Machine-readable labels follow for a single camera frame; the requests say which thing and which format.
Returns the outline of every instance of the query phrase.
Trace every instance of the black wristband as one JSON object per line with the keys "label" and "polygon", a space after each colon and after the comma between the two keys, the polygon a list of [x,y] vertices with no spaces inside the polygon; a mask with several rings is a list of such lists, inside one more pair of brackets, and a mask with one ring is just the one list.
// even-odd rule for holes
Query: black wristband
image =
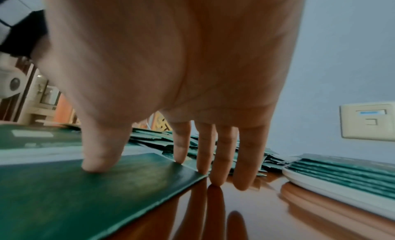
{"label": "black wristband", "polygon": [[31,12],[25,19],[11,28],[0,51],[13,56],[30,58],[38,40],[48,33],[44,10]]}

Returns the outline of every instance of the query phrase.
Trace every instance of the green envelope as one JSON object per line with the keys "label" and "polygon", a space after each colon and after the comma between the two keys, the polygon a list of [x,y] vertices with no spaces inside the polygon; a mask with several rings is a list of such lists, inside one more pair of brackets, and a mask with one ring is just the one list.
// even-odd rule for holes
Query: green envelope
{"label": "green envelope", "polygon": [[82,171],[81,160],[3,165],[1,239],[101,239],[204,177],[152,153],[103,174]]}

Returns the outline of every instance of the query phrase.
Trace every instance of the table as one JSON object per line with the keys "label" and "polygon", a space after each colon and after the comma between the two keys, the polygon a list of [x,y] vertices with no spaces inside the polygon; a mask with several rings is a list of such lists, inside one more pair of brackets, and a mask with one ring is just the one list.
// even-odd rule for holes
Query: table
{"label": "table", "polygon": [[[221,188],[210,186],[210,181],[205,179],[108,239],[367,239],[355,230],[346,229],[295,205],[285,198],[292,198],[290,192],[300,192],[305,198],[321,197],[288,183],[283,175],[276,173],[257,177],[250,189],[243,192],[233,186],[232,177]],[[337,201],[333,203],[348,207]],[[393,233],[395,239],[393,221],[362,213],[374,222],[383,221],[386,231]]]}

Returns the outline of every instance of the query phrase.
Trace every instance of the white wall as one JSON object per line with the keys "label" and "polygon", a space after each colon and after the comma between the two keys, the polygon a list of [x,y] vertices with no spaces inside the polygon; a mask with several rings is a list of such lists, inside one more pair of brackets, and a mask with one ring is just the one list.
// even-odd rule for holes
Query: white wall
{"label": "white wall", "polygon": [[395,100],[395,0],[307,0],[267,146],[395,163],[395,142],[343,139],[339,106]]}

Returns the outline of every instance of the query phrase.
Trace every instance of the beige switch plate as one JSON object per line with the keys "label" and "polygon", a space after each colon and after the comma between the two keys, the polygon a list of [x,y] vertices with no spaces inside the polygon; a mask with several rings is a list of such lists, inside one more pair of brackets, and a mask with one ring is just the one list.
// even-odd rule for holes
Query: beige switch plate
{"label": "beige switch plate", "polygon": [[395,102],[340,106],[342,137],[395,141]]}

